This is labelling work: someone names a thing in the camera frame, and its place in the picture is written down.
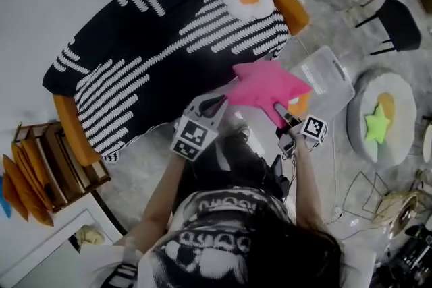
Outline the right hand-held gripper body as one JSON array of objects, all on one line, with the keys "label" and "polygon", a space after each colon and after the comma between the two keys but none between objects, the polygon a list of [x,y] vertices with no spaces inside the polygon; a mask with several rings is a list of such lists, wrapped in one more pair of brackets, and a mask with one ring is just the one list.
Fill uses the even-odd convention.
[{"label": "right hand-held gripper body", "polygon": [[323,144],[328,132],[326,121],[312,115],[307,115],[305,120],[297,118],[296,125],[285,124],[278,129],[278,146],[283,155],[290,159],[296,148],[296,138],[302,136],[305,139],[309,151]]}]

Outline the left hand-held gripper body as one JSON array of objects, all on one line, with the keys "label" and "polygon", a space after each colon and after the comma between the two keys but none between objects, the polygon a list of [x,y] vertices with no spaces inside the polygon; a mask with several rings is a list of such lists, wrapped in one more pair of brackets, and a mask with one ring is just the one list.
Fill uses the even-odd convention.
[{"label": "left hand-held gripper body", "polygon": [[183,113],[176,125],[170,150],[189,161],[195,161],[219,134],[217,127],[209,127],[204,117],[196,115]]}]

